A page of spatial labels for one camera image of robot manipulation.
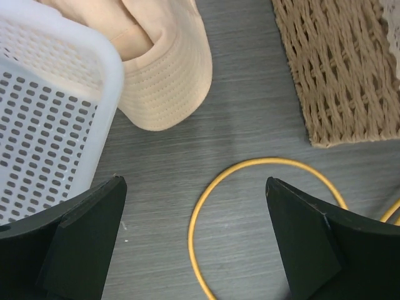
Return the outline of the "white perforated plastic basket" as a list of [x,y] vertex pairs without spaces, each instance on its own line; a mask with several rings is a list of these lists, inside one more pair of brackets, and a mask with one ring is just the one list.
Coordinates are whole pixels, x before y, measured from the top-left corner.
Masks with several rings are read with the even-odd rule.
[[1,2],[1,224],[90,188],[123,80],[99,32],[36,1]]

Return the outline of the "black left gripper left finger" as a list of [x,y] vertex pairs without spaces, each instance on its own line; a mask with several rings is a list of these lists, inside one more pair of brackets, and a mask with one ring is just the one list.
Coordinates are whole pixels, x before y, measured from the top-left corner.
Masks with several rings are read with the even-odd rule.
[[1,299],[101,299],[123,214],[122,176],[1,226]]

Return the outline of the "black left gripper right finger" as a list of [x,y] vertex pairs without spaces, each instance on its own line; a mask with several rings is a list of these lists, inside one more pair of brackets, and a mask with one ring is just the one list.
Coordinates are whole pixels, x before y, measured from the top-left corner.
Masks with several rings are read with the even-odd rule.
[[273,177],[266,202],[293,299],[399,299],[399,227]]

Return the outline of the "woven wicker basket with liner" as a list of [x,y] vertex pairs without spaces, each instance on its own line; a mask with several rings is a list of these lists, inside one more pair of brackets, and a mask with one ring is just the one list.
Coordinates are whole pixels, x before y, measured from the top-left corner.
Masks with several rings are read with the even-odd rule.
[[312,146],[399,138],[399,59],[381,1],[274,1]]

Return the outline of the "peach bucket hat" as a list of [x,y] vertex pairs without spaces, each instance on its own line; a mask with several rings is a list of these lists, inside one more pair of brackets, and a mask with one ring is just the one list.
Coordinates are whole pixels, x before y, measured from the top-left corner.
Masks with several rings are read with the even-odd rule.
[[125,68],[119,109],[147,131],[169,129],[205,100],[213,62],[194,1],[48,1],[65,18],[95,29]]

